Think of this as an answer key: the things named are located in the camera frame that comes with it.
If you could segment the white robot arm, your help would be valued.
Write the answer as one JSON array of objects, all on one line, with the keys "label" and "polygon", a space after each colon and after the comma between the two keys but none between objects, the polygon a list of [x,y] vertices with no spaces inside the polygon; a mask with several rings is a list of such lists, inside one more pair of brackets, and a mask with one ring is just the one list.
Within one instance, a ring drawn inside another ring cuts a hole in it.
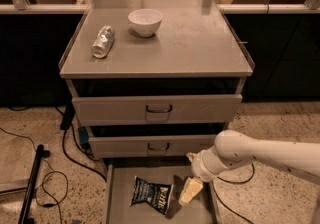
[{"label": "white robot arm", "polygon": [[189,152],[192,177],[184,184],[179,204],[189,204],[203,189],[225,171],[254,161],[320,185],[320,144],[258,140],[233,130],[224,130],[214,145],[199,153]]}]

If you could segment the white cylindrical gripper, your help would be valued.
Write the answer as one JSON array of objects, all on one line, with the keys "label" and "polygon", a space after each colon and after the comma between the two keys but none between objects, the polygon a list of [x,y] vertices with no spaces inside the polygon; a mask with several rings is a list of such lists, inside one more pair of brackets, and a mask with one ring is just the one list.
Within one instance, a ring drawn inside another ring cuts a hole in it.
[{"label": "white cylindrical gripper", "polygon": [[193,198],[203,189],[203,182],[208,183],[220,173],[229,170],[233,162],[220,157],[214,146],[198,153],[188,152],[186,154],[191,163],[193,178],[188,177],[179,197],[179,204],[189,204]]}]

